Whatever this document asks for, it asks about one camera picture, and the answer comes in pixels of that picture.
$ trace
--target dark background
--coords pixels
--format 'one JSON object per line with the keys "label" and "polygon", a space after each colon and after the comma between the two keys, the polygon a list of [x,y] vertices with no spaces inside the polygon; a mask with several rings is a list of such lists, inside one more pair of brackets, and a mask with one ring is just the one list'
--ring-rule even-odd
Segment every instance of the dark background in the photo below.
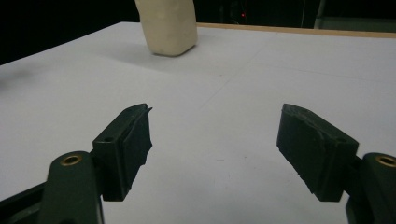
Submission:
{"label": "dark background", "polygon": [[[199,22],[313,28],[319,0],[194,0]],[[325,16],[396,19],[396,0],[327,0]],[[120,21],[139,21],[134,0],[0,3],[0,64]]]}

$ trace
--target cream-colored object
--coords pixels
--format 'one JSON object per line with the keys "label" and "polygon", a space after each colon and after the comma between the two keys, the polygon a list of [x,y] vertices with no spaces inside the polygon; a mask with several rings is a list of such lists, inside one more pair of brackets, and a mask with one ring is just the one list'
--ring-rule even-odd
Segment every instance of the cream-colored object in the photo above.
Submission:
{"label": "cream-colored object", "polygon": [[148,48],[177,56],[197,42],[192,0],[135,0]]}

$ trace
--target white tabletop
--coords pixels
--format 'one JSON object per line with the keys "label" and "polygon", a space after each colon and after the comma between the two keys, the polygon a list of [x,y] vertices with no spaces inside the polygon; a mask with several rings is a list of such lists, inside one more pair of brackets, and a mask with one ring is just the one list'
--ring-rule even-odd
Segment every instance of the white tabletop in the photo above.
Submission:
{"label": "white tabletop", "polygon": [[395,155],[396,39],[199,28],[195,48],[152,55],[122,22],[0,66],[0,200],[92,149],[122,109],[150,112],[154,147],[106,223],[347,223],[276,147],[283,104]]}

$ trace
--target white table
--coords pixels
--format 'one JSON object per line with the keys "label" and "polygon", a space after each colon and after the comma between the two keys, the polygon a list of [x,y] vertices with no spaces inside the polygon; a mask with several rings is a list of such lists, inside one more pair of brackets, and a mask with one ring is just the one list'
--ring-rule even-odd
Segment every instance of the white table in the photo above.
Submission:
{"label": "white table", "polygon": [[46,180],[50,163],[122,109],[150,113],[154,147],[106,223],[347,223],[276,147],[284,103],[395,155],[396,39],[199,28],[181,57],[152,55],[138,23],[0,66],[0,200]]}

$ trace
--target table surface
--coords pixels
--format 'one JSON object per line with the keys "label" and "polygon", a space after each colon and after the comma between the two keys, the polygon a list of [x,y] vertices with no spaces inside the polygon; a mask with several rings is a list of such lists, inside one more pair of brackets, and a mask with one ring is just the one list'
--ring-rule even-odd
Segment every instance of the table surface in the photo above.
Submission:
{"label": "table surface", "polygon": [[154,147],[106,223],[347,223],[276,147],[283,104],[308,108],[395,154],[396,39],[198,28],[186,54],[149,52],[122,22],[0,66],[0,200],[92,149],[124,108],[147,103]]}

